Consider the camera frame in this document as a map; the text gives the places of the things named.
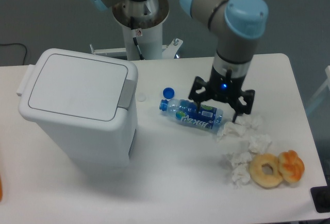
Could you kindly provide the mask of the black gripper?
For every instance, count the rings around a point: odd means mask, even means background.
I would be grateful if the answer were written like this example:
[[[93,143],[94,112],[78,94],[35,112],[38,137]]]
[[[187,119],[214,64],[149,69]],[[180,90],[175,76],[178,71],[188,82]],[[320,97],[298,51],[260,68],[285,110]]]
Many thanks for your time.
[[[188,98],[193,100],[198,111],[202,102],[210,99],[234,106],[235,114],[232,122],[235,123],[238,116],[251,114],[254,103],[255,90],[241,90],[244,79],[244,76],[227,78],[212,67],[208,82],[199,76],[195,77]]]

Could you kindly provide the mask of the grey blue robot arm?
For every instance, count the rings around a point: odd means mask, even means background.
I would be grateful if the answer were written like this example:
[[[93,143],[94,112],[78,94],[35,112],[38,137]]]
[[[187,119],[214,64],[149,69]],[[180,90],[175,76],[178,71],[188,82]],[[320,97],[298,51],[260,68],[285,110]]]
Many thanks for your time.
[[[128,60],[161,59],[162,25],[168,0],[91,0],[111,9],[122,26]],[[250,114],[254,90],[242,90],[252,57],[262,37],[269,9],[263,0],[179,0],[183,11],[218,38],[210,79],[196,77],[189,94],[197,106],[215,100],[229,104],[235,116]]]

